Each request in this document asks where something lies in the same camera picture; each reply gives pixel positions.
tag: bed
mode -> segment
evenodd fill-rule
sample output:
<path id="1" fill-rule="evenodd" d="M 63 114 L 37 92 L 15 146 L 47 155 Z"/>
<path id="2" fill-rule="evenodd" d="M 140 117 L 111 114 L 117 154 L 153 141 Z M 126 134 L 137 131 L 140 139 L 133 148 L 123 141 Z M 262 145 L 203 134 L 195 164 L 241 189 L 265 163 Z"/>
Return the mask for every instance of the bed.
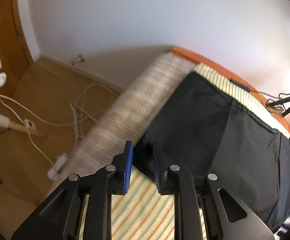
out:
<path id="1" fill-rule="evenodd" d="M 136 144 L 178 85 L 191 72 L 198 73 L 236 99 L 287 138 L 290 136 L 290 125 L 281 116 L 265 109 L 266 99 L 262 95 L 245 93 L 229 79 L 233 78 L 255 90 L 250 84 L 201 55 L 175 47 L 157 57 L 121 94 L 86 136 L 51 190 L 70 174 L 86 176 L 110 164 L 113 156 L 123 151 L 125 141 L 131 140 Z M 159 195 L 155 184 L 133 167 L 128 194 L 112 197 L 112 238 L 173 239 L 173 207 L 173 196 Z M 204 231 L 204 220 L 201 222 Z"/>

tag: wooden stick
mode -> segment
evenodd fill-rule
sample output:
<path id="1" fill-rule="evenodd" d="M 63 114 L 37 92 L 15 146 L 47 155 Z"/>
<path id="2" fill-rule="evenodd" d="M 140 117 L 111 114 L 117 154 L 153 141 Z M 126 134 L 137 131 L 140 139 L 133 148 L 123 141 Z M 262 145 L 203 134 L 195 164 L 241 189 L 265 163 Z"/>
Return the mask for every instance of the wooden stick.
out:
<path id="1" fill-rule="evenodd" d="M 8 128 L 11 128 L 13 130 L 20 131 L 20 132 L 25 132 L 25 133 L 27 132 L 27 129 L 26 129 L 25 126 L 17 124 L 17 123 L 15 123 L 13 121 L 9 121 Z M 46 137 L 46 135 L 44 133 L 39 132 L 37 130 L 28 128 L 28 131 L 29 131 L 29 133 L 31 135 L 40 136 L 40 137 Z"/>
<path id="2" fill-rule="evenodd" d="M 25 202 L 28 202 L 28 203 L 32 203 L 32 204 L 34 204 L 35 206 L 37 206 L 37 203 L 34 203 L 34 202 L 32 202 L 31 200 L 26 199 L 25 196 L 23 196 L 22 194 L 17 193 L 17 192 L 15 192 L 15 191 L 9 189 L 9 188 L 6 187 L 4 184 L 0 184 L 0 190 L 3 190 L 3 191 L 5 191 L 5 192 L 8 193 L 8 194 L 13 195 L 14 197 L 16 197 L 16 198 L 18 198 L 18 199 L 20 199 L 20 200 L 22 200 L 22 201 L 25 201 Z"/>

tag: yellow striped fabric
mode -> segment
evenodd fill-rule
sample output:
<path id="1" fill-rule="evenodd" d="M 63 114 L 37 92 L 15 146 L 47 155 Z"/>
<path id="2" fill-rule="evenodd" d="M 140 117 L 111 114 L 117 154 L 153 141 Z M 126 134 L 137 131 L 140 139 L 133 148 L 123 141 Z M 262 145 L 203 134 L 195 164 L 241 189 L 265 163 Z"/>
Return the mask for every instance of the yellow striped fabric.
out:
<path id="1" fill-rule="evenodd" d="M 199 64 L 195 71 L 233 97 L 270 127 L 287 138 L 288 131 L 251 94 L 231 83 L 213 68 Z M 204 239 L 206 231 L 202 210 L 199 210 Z M 174 239 L 174 196 L 161 196 L 156 185 L 135 167 L 126 196 L 112 196 L 112 239 Z"/>

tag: black fabric cover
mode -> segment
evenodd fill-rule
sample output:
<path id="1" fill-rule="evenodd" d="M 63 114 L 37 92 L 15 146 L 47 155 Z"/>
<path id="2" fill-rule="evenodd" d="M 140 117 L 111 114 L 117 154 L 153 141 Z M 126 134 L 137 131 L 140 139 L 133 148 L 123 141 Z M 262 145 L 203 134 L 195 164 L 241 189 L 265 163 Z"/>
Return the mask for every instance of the black fabric cover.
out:
<path id="1" fill-rule="evenodd" d="M 174 92 L 135 146 L 134 166 L 154 180 L 149 145 L 194 184 L 215 173 L 272 230 L 290 216 L 290 141 L 197 73 Z"/>

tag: baseboard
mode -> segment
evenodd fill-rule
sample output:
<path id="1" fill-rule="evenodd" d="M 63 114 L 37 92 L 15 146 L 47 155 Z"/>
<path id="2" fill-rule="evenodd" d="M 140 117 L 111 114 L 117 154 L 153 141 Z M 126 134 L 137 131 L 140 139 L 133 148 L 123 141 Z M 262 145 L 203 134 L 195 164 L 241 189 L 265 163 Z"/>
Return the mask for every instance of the baseboard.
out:
<path id="1" fill-rule="evenodd" d="M 102 83 L 102 84 L 106 85 L 107 87 L 109 87 L 109 88 L 111 88 L 111 89 L 113 89 L 113 90 L 115 90 L 117 92 L 120 92 L 121 93 L 121 92 L 124 91 L 124 89 L 122 87 L 120 87 L 120 86 L 117 86 L 117 85 L 115 85 L 115 84 L 113 84 L 111 82 L 108 82 L 108 81 L 106 81 L 106 80 L 104 80 L 104 79 L 102 79 L 102 78 L 100 78 L 98 76 L 95 76 L 93 74 L 90 74 L 90 73 L 88 73 L 88 72 L 86 72 L 84 70 L 81 70 L 79 68 L 76 68 L 76 67 L 74 67 L 72 65 L 69 65 L 67 63 L 64 63 L 64 62 L 62 62 L 60 60 L 54 59 L 54 58 L 49 57 L 49 56 L 46 56 L 44 54 L 40 54 L 39 56 L 42 57 L 42 58 L 45 58 L 47 60 L 50 60 L 50 61 L 52 61 L 52 62 L 54 62 L 54 63 L 56 63 L 56 64 L 58 64 L 60 66 L 63 66 L 65 68 L 69 68 L 72 71 L 75 71 L 75 72 L 77 72 L 77 73 L 79 73 L 79 74 L 81 74 L 81 75 L 83 75 L 85 77 L 91 78 L 92 80 L 95 80 L 96 82 Z"/>
<path id="2" fill-rule="evenodd" d="M 40 58 L 41 58 L 40 53 L 37 53 L 37 54 L 35 54 L 35 55 L 32 56 L 32 60 L 33 60 L 34 62 L 37 61 L 37 60 L 40 59 Z"/>

